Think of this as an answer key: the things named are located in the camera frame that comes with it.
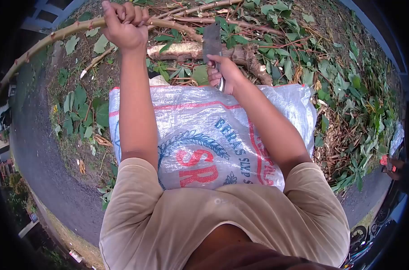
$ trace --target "asphalt road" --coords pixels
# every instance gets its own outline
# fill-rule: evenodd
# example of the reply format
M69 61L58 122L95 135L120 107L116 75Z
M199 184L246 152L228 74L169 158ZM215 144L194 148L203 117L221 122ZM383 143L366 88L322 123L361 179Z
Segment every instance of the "asphalt road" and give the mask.
M96 188L72 178L58 152L48 114L45 68L33 59L20 70L12 104L10 144L22 176L45 206L69 229L98 246L104 213Z
M391 184L391 178L381 172L381 167L364 176L363 181L364 187L361 192L353 185L348 188L344 198L339 197L350 228L369 213Z

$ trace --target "beige t-shirt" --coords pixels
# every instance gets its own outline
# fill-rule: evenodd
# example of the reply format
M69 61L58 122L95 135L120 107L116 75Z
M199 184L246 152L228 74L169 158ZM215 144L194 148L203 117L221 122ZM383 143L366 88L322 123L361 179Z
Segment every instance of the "beige t-shirt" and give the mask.
M258 184L163 192L153 166L138 158L119 166L99 248L108 270L180 270L225 223L283 255L339 267L348 253L346 215L314 163L293 168L284 193Z

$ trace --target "cleaver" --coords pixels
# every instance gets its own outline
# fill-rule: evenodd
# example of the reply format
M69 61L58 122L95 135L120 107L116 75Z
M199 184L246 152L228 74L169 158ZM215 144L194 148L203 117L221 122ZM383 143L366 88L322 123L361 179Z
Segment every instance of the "cleaver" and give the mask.
M203 61L206 64L210 61L209 58L207 58L208 54L223 56L223 45L221 44L221 38L219 35L220 30L221 26L219 25L219 22L214 22L213 24L206 26L203 30ZM219 63L215 63L214 68L219 71ZM224 86L225 79L222 77L219 79L219 83L215 88L224 92Z

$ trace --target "hand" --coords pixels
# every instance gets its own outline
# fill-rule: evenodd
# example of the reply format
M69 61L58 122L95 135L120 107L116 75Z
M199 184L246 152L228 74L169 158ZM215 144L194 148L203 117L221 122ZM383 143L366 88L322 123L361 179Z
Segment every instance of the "hand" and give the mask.
M148 34L143 24L149 19L148 10L134 7L131 2L120 5L110 1L103 1L102 8L107 23L107 28L102 30L105 37L123 54L138 52L145 55Z
M218 85L219 79L224 77L226 80L226 85L224 87L224 93L228 95L234 95L239 86L249 82L245 76L240 72L236 64L231 61L228 57L222 57L219 55L210 55L207 57L212 60L212 62L219 63L219 71L212 68L213 63L209 61L207 63L207 81L211 86Z

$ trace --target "t-shirt sleeve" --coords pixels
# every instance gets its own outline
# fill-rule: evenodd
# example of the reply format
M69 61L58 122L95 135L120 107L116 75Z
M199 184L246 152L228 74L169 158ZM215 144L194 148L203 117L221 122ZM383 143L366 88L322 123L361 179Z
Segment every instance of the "t-shirt sleeve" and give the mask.
M319 231L320 244L330 245L334 259L342 263L348 252L350 229L344 209L320 167L312 162L294 167L285 181L284 194L299 209L305 223Z
M104 214L99 248L107 269L125 267L134 254L163 190L153 166L144 159L121 162L110 203Z

